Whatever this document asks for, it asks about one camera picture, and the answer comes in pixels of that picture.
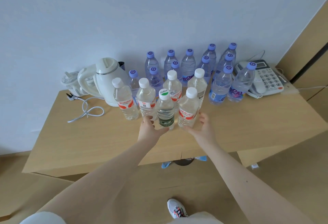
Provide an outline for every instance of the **water bottle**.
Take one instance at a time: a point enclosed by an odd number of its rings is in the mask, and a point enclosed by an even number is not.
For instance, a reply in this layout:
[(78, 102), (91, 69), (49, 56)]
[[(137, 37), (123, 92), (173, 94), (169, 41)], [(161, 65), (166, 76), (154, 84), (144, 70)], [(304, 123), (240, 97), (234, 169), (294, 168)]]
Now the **water bottle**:
[(182, 83), (177, 79), (176, 71), (170, 70), (167, 73), (167, 80), (164, 82), (163, 88), (169, 90), (170, 97), (174, 102), (175, 111), (177, 112), (179, 109), (179, 101), (182, 96)]
[(255, 77), (256, 63), (249, 62), (247, 66), (242, 69), (235, 76), (229, 89), (228, 99), (232, 102), (240, 102), (244, 98), (244, 94), (252, 86)]
[(204, 74), (205, 71), (201, 68), (198, 68), (195, 70), (195, 76), (188, 82), (188, 88), (194, 87), (197, 90), (199, 108), (202, 106), (205, 90), (207, 88), (207, 82), (204, 80)]
[(228, 53), (231, 53), (233, 54), (235, 57), (232, 61), (232, 64), (235, 65), (235, 62), (236, 62), (236, 48), (237, 48), (237, 44), (236, 43), (231, 43), (229, 44), (228, 48), (224, 51), (224, 53), (222, 53), (221, 57), (220, 57), (220, 61), (224, 60), (225, 59), (225, 55), (227, 55)]
[(114, 89), (114, 99), (128, 120), (135, 120), (139, 117), (139, 110), (133, 101), (130, 87), (124, 85), (121, 78), (117, 77), (112, 80)]
[(161, 127), (174, 128), (174, 103), (170, 97), (169, 90), (161, 89), (159, 91), (159, 99), (156, 102), (156, 111)]
[(163, 88), (163, 78), (159, 74), (156, 67), (152, 67), (149, 70), (150, 77), (148, 78), (150, 86), (156, 90), (156, 101), (158, 100), (158, 92)]
[(190, 87), (179, 103), (179, 127), (193, 127), (198, 109), (199, 98), (197, 97), (197, 90), (194, 87)]
[(147, 78), (139, 80), (140, 88), (137, 93), (137, 100), (139, 102), (142, 117), (145, 115), (152, 115), (152, 120), (157, 119), (155, 104), (156, 104), (156, 91), (149, 85)]
[(206, 52), (203, 53), (203, 56), (209, 56), (210, 57), (211, 75), (213, 73), (213, 70), (214, 70), (215, 64), (216, 64), (215, 48), (216, 48), (215, 44), (209, 44)]
[(146, 62), (145, 62), (145, 73), (146, 73), (147, 78), (150, 77), (149, 70), (152, 67), (158, 68), (158, 61), (155, 58), (154, 52), (147, 52), (147, 59), (146, 59)]
[(210, 82), (210, 79), (211, 79), (210, 57), (209, 56), (203, 56), (202, 60), (200, 61), (197, 68), (202, 68), (205, 71), (204, 79), (208, 84)]
[(224, 60), (221, 60), (221, 61), (217, 64), (216, 69), (215, 69), (215, 74), (214, 74), (214, 76), (213, 76), (213, 78), (212, 78), (212, 83), (214, 82), (215, 77), (216, 77), (217, 75), (219, 75), (219, 74), (223, 71), (223, 68), (224, 68), (226, 65), (230, 65), (232, 68), (234, 67), (234, 65), (233, 65), (233, 59), (234, 59), (234, 57), (235, 57), (235, 56), (234, 56), (233, 54), (228, 53), (228, 54), (225, 56)]
[(186, 55), (181, 61), (181, 72), (182, 72), (182, 86), (186, 87), (188, 81), (194, 76), (196, 69), (196, 60), (194, 57), (194, 50), (188, 49)]
[(233, 67), (226, 65), (216, 76), (208, 95), (211, 104), (220, 105), (226, 98), (232, 84), (232, 71)]
[(165, 77), (165, 80), (167, 79), (167, 73), (168, 73), (168, 71), (171, 70), (171, 64), (174, 61), (177, 61), (178, 62), (178, 60), (175, 57), (174, 50), (168, 50), (167, 51), (167, 57), (166, 57), (166, 59), (164, 61), (164, 77)]
[(130, 70), (129, 76), (131, 77), (130, 89), (132, 92), (133, 100), (134, 100), (134, 103), (138, 106), (139, 104), (138, 104), (136, 97), (137, 97), (138, 90), (140, 88), (140, 86), (139, 86), (140, 78), (138, 77), (138, 72), (136, 70)]
[(178, 80), (182, 83), (183, 79), (182, 79), (182, 72), (180, 69), (180, 64), (178, 61), (173, 61), (171, 64), (171, 70), (176, 71), (176, 76), (178, 78)]

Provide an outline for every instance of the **landline phone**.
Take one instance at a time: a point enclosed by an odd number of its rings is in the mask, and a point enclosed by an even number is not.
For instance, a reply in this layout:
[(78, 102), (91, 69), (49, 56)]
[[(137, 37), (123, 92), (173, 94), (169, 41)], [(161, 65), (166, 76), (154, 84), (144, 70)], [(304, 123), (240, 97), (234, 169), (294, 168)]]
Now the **landline phone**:
[[(268, 96), (276, 93), (280, 93), (284, 90), (283, 82), (286, 82), (280, 75), (277, 75), (274, 70), (263, 59), (252, 61), (257, 64), (255, 69), (254, 82), (247, 92), (248, 95), (261, 98), (262, 96)], [(244, 69), (248, 64), (248, 61), (242, 61), (238, 63), (234, 71), (237, 74)]]

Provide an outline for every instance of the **kettle handle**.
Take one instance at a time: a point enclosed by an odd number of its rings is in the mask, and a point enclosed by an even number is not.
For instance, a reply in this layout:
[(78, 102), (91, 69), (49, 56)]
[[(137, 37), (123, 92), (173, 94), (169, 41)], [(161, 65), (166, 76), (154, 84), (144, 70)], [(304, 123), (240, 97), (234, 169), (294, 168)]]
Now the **kettle handle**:
[(90, 87), (88, 84), (87, 84), (87, 81), (85, 81), (85, 79), (87, 77), (93, 77), (94, 75), (96, 74), (96, 65), (93, 64), (87, 68), (83, 68), (80, 70), (79, 74), (77, 75), (77, 80), (81, 86), (81, 88), (86, 91), (88, 94), (91, 94), (95, 97), (100, 97), (100, 98), (103, 98), (103, 96), (99, 93), (99, 89), (98, 89), (98, 86), (96, 84), (96, 88), (97, 90), (94, 88), (94, 87)]

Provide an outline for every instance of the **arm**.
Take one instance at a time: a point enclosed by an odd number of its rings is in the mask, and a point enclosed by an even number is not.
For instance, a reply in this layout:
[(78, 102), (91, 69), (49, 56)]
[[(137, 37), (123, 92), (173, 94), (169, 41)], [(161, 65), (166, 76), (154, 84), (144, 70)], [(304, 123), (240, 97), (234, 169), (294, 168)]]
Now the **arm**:
[(151, 118), (145, 116), (141, 122), (137, 143), (63, 190), (39, 212), (55, 213), (67, 224), (93, 223), (102, 208), (113, 203), (159, 137), (169, 130), (168, 127), (155, 130)]
[(206, 114), (201, 113), (199, 120), (203, 123), (201, 131), (190, 127), (186, 130), (195, 137), (199, 146), (210, 157), (250, 223), (313, 224), (305, 214), (219, 146)]

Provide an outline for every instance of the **white sneaker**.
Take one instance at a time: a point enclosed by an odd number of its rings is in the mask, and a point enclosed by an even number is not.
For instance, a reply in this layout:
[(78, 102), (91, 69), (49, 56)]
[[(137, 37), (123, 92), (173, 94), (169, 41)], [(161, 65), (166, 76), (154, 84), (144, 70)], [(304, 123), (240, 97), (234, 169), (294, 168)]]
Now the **white sneaker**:
[(189, 217), (185, 207), (178, 200), (173, 198), (167, 200), (167, 208), (174, 219), (180, 217)]

